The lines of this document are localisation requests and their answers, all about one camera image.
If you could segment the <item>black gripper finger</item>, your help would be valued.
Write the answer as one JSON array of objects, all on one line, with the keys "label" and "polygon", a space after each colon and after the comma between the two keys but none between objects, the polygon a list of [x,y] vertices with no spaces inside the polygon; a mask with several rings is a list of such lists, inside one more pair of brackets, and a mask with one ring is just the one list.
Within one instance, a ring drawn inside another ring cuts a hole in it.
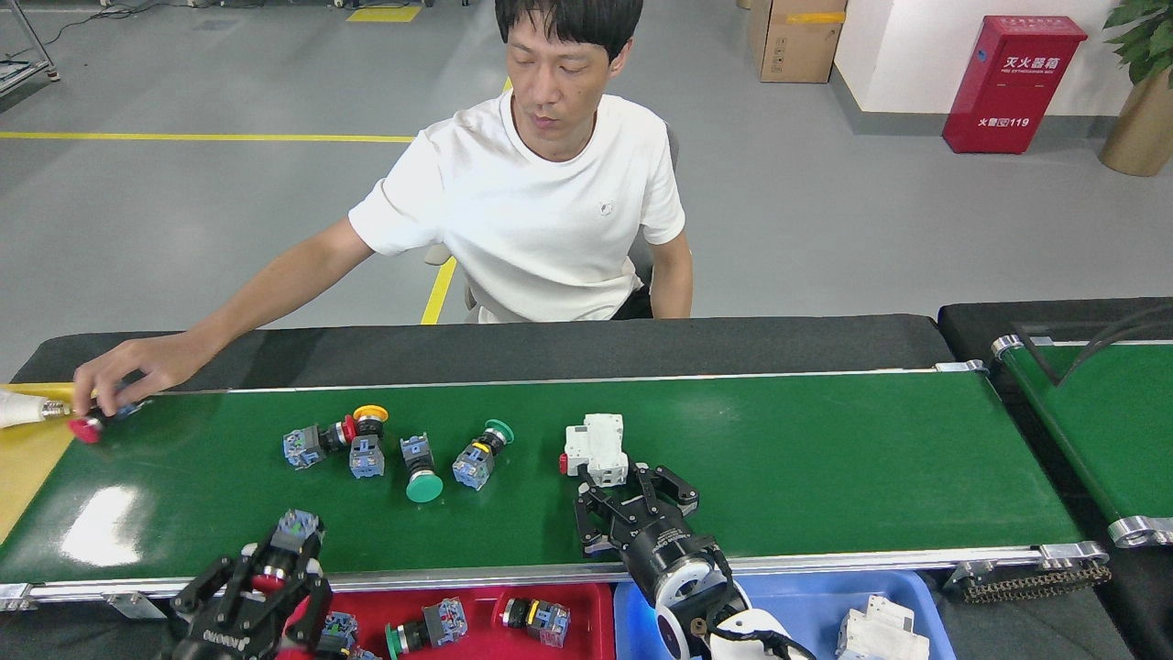
[{"label": "black gripper finger", "polygon": [[578,487],[575,501],[576,536],[583,558],[608,551],[630,558],[633,505],[601,487]]},{"label": "black gripper finger", "polygon": [[653,515],[666,515],[671,506],[687,517],[699,504],[698,489],[667,467],[633,465],[633,479],[638,484],[633,519],[650,520]]},{"label": "black gripper finger", "polygon": [[251,578],[259,574],[259,553],[253,543],[239,554],[219,556],[172,597],[172,611],[179,617],[260,617],[267,603],[251,588]]},{"label": "black gripper finger", "polygon": [[314,556],[298,556],[291,584],[289,642],[319,642],[334,593]]}]

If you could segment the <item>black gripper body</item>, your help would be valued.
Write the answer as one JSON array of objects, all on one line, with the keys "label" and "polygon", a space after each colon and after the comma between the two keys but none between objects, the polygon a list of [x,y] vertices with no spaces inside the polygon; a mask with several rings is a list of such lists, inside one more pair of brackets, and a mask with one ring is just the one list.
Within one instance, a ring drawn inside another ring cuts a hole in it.
[{"label": "black gripper body", "polygon": [[218,607],[228,601],[223,597],[184,604],[172,597],[179,639],[170,648],[171,659],[276,659],[294,647],[285,626],[299,604],[297,588],[242,593],[238,608],[219,621]]},{"label": "black gripper body", "polygon": [[613,546],[649,604],[679,604],[728,581],[712,535],[698,535],[680,513],[613,522]]}]

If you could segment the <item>person's right hand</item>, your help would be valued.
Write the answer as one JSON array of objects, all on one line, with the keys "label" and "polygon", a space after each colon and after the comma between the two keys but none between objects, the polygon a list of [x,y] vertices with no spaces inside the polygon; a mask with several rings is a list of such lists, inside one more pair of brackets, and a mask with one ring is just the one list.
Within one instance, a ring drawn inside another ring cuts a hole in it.
[{"label": "person's right hand", "polygon": [[72,376],[72,411],[99,409],[114,416],[122,406],[183,385],[222,351],[224,343],[196,329],[131,339],[80,365]]}]

